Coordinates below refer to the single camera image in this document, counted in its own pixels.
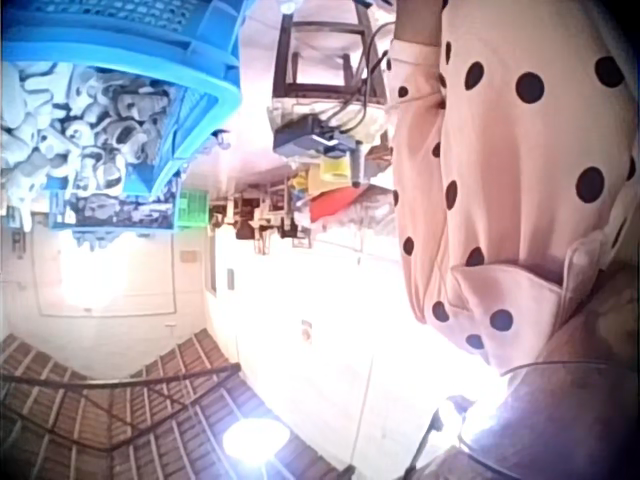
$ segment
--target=person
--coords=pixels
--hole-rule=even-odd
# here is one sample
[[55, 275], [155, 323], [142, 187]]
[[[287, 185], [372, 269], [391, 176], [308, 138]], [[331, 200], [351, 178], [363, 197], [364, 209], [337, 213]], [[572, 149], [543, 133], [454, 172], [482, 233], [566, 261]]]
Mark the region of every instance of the person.
[[416, 318], [533, 362], [616, 258], [640, 196], [635, 64], [587, 0], [398, 0], [394, 205]]

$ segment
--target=yellow container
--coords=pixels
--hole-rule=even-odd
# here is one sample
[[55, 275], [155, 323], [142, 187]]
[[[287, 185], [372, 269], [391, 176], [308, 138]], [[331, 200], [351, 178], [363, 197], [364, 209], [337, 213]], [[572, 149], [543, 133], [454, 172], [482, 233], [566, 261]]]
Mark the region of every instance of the yellow container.
[[349, 157], [338, 159], [323, 157], [320, 163], [320, 178], [331, 183], [349, 182], [351, 178]]

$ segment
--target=lamp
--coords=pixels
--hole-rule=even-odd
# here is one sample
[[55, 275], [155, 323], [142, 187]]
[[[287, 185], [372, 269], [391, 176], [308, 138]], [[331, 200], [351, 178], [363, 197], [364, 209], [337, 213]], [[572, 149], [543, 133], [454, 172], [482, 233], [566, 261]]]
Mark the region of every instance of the lamp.
[[290, 430], [277, 420], [245, 418], [224, 433], [222, 447], [229, 456], [259, 467], [287, 443], [290, 435]]

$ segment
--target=tiled roof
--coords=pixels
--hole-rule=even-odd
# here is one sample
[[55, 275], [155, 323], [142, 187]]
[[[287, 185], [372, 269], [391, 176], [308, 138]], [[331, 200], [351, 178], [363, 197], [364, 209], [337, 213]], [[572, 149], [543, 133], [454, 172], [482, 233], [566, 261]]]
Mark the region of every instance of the tiled roof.
[[[3, 341], [0, 360], [5, 375], [91, 380], [13, 335]], [[131, 378], [230, 365], [202, 330]], [[106, 390], [2, 382], [3, 469], [16, 478], [262, 478], [261, 471], [249, 470], [223, 452], [222, 434], [243, 417], [276, 417], [238, 375], [230, 374], [215, 387], [225, 376]], [[185, 406], [193, 397], [199, 400]], [[289, 480], [338, 476], [336, 468], [293, 433], [265, 473], [269, 479]]]

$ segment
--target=red object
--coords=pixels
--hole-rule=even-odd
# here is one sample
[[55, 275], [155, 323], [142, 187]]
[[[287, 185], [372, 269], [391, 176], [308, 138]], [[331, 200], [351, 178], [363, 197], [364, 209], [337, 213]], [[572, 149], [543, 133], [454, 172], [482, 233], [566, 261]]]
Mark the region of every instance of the red object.
[[311, 223], [321, 218], [335, 215], [351, 205], [367, 187], [360, 188], [342, 187], [322, 193], [311, 199], [310, 215]]

